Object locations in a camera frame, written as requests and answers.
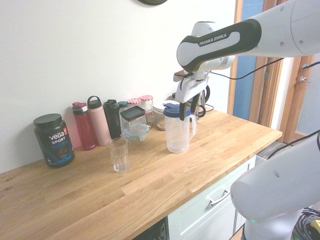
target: white cabinet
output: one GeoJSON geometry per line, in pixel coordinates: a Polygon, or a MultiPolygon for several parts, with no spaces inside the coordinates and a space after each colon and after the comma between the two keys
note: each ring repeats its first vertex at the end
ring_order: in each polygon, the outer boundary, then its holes
{"type": "Polygon", "coordinates": [[[212,186],[168,215],[170,240],[229,240],[242,226],[244,218],[236,215],[230,187],[255,165],[256,156],[237,167],[212,186]]]}

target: drawer handle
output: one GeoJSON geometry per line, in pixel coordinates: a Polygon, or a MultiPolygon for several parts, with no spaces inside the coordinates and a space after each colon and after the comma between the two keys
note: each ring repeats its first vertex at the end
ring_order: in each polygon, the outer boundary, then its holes
{"type": "Polygon", "coordinates": [[[230,191],[224,190],[223,196],[220,197],[220,198],[219,198],[218,200],[216,200],[216,201],[213,201],[210,197],[208,197],[208,199],[210,200],[210,205],[211,205],[211,206],[214,206],[214,205],[220,203],[222,200],[226,199],[229,195],[230,195],[230,191]]]}

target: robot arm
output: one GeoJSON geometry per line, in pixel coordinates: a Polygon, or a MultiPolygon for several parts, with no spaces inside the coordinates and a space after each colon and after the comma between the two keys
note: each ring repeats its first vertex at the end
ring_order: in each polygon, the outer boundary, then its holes
{"type": "Polygon", "coordinates": [[[233,55],[298,57],[320,52],[320,1],[289,0],[242,22],[216,29],[212,22],[197,22],[192,34],[177,49],[177,60],[190,75],[180,82],[176,101],[184,119],[186,101],[208,84],[211,70],[227,69],[233,55]]]}
{"type": "MultiPolygon", "coordinates": [[[[187,77],[175,77],[176,81],[185,78],[179,83],[176,100],[184,104],[204,90],[208,73],[229,67],[231,55],[298,57],[316,53],[320,53],[320,0],[289,0],[216,31],[211,23],[196,23],[192,35],[177,49],[187,77]]],[[[290,240],[302,209],[320,201],[319,182],[319,134],[242,175],[231,186],[231,199],[247,219],[246,240],[290,240]]]]}

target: dishwasher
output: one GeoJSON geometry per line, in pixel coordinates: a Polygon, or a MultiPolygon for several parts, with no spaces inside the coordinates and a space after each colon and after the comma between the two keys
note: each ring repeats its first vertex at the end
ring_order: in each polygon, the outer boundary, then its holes
{"type": "Polygon", "coordinates": [[[158,221],[133,240],[169,240],[168,218],[158,221]]]}

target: pitcher handle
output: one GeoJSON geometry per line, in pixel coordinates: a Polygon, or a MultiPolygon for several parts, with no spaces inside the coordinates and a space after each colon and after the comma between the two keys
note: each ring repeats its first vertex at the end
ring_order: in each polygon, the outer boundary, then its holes
{"type": "Polygon", "coordinates": [[[192,136],[189,138],[189,141],[196,135],[197,133],[197,117],[196,115],[190,115],[192,120],[192,136]]]}

